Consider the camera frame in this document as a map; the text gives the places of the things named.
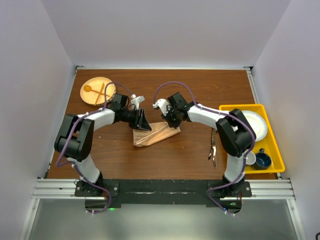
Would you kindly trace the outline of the beige cloth napkin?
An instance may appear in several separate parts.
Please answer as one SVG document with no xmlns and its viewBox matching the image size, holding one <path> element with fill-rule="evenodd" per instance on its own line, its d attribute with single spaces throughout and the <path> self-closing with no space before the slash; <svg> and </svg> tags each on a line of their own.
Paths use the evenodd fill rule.
<svg viewBox="0 0 320 240">
<path fill-rule="evenodd" d="M 166 140 L 181 132 L 180 128 L 169 127 L 167 122 L 151 123 L 151 131 L 133 129 L 133 145 L 135 147 L 147 147 Z"/>
</svg>

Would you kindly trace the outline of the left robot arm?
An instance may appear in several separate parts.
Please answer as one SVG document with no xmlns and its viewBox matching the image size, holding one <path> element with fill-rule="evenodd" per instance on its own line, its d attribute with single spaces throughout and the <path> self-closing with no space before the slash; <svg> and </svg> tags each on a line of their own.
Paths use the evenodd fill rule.
<svg viewBox="0 0 320 240">
<path fill-rule="evenodd" d="M 92 196 L 106 194 L 101 171 L 91 156 L 94 131 L 117 122 L 127 123 L 133 130 L 151 131 L 140 103 L 143 96 L 116 93 L 103 107 L 85 114 L 67 114 L 54 142 L 59 153 L 56 166 L 71 164 L 80 176 L 80 190 Z"/>
</svg>

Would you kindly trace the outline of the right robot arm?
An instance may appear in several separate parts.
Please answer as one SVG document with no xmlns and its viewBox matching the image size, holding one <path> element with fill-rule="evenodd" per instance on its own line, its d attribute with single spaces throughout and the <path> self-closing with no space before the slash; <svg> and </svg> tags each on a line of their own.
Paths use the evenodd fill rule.
<svg viewBox="0 0 320 240">
<path fill-rule="evenodd" d="M 223 189 L 227 196 L 235 196 L 241 190 L 247 156 L 256 141 L 256 134 L 242 111 L 237 108 L 221 111 L 205 107 L 195 100 L 188 103 L 179 92 L 167 99 L 155 100 L 152 106 L 161 111 L 162 118 L 171 128 L 177 128 L 181 122 L 187 121 L 209 126 L 218 132 L 227 152 L 227 165 L 222 178 L 223 185 L 211 187 L 207 192 Z"/>
</svg>

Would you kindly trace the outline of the wooden knife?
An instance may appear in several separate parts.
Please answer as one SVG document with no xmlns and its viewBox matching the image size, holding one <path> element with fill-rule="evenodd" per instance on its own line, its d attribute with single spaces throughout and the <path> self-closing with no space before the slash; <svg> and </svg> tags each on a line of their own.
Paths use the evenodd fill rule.
<svg viewBox="0 0 320 240">
<path fill-rule="evenodd" d="M 101 85 L 101 89 L 100 91 L 98 92 L 98 96 L 95 100 L 95 106 L 97 105 L 97 103 L 99 102 L 99 99 L 100 99 L 100 96 L 103 95 L 103 91 L 104 91 L 104 87 L 105 87 L 105 83 L 103 82 L 102 85 Z"/>
</svg>

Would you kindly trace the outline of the round bamboo plate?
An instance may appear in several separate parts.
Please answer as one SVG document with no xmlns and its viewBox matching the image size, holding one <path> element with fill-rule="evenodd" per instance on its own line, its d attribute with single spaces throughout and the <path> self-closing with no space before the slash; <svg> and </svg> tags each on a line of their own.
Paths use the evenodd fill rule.
<svg viewBox="0 0 320 240">
<path fill-rule="evenodd" d="M 91 106 L 103 106 L 115 93 L 116 86 L 106 77 L 93 77 L 80 88 L 80 98 Z"/>
</svg>

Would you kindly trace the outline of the wooden spoon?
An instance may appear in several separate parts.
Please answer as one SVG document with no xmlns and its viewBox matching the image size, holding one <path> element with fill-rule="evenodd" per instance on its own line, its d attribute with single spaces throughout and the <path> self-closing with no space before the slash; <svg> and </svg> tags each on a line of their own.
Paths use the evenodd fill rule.
<svg viewBox="0 0 320 240">
<path fill-rule="evenodd" d="M 99 91 L 92 89 L 92 87 L 91 87 L 90 85 L 85 85 L 85 86 L 83 87 L 83 90 L 84 90 L 85 92 L 94 92 L 94 93 L 97 93 L 97 94 L 99 93 Z"/>
</svg>

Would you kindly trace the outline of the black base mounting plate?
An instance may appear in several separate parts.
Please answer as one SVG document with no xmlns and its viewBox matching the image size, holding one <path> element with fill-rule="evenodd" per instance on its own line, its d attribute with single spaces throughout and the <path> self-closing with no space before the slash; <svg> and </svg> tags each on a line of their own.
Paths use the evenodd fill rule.
<svg viewBox="0 0 320 240">
<path fill-rule="evenodd" d="M 252 196 L 248 181 L 217 191 L 208 189 L 222 186 L 222 180 L 165 180 L 165 179 L 105 179 L 104 188 L 110 192 L 109 208 L 123 205 L 204 205 L 220 204 L 225 210 L 237 213 L 242 199 Z"/>
</svg>

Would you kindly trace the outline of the white paper plate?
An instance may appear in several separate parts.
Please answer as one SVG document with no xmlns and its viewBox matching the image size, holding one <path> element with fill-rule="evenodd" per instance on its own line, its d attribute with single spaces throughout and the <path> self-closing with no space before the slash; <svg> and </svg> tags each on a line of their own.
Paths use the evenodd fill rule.
<svg viewBox="0 0 320 240">
<path fill-rule="evenodd" d="M 247 119 L 248 123 L 252 127 L 255 135 L 256 142 L 263 140 L 268 133 L 268 125 L 266 121 L 256 112 L 250 110 L 244 110 L 243 115 Z"/>
</svg>

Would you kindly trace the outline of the white mug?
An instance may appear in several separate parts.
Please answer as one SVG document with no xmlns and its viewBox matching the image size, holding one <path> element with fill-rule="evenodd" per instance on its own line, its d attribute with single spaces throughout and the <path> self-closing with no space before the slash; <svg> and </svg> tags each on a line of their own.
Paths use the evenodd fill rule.
<svg viewBox="0 0 320 240">
<path fill-rule="evenodd" d="M 252 166 L 256 162 L 256 155 L 250 151 L 246 156 L 246 165 Z"/>
</svg>

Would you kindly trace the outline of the yellow plastic bin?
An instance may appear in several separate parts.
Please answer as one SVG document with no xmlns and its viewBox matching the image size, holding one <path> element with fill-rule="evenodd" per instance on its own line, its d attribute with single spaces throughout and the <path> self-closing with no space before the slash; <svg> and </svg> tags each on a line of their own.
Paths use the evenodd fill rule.
<svg viewBox="0 0 320 240">
<path fill-rule="evenodd" d="M 256 154 L 261 148 L 263 148 L 264 152 L 270 156 L 272 164 L 270 167 L 263 170 L 255 170 L 251 166 L 247 166 L 244 171 L 246 174 L 272 174 L 283 173 L 285 171 L 285 164 L 283 162 L 280 150 L 277 145 L 277 141 L 270 125 L 267 112 L 262 104 L 224 104 L 220 105 L 218 109 L 221 111 L 232 111 L 233 109 L 239 109 L 241 111 L 252 111 L 259 114 L 266 121 L 268 128 L 266 137 L 255 143 L 252 152 Z"/>
</svg>

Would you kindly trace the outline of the dark blue mug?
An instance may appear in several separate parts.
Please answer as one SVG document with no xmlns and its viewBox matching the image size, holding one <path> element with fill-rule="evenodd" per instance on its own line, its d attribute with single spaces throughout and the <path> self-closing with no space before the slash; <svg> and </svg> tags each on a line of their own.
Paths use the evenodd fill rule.
<svg viewBox="0 0 320 240">
<path fill-rule="evenodd" d="M 272 165 L 271 157 L 265 153 L 264 148 L 260 148 L 258 153 L 255 154 L 255 162 L 252 167 L 255 170 L 266 170 Z"/>
</svg>

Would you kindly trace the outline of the aluminium frame rail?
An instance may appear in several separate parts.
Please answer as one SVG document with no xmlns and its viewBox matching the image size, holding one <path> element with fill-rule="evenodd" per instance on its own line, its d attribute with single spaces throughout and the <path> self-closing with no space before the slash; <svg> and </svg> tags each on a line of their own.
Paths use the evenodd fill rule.
<svg viewBox="0 0 320 240">
<path fill-rule="evenodd" d="M 76 179 L 38 179 L 33 189 L 33 199 L 88 199 L 102 200 L 102 195 L 93 196 L 76 186 Z M 113 198 L 124 194 L 133 195 L 207 195 L 207 190 L 222 184 L 221 180 L 187 179 L 107 179 L 106 189 Z M 295 194 L 290 180 L 258 179 L 246 180 L 240 188 L 243 199 L 294 200 Z"/>
</svg>

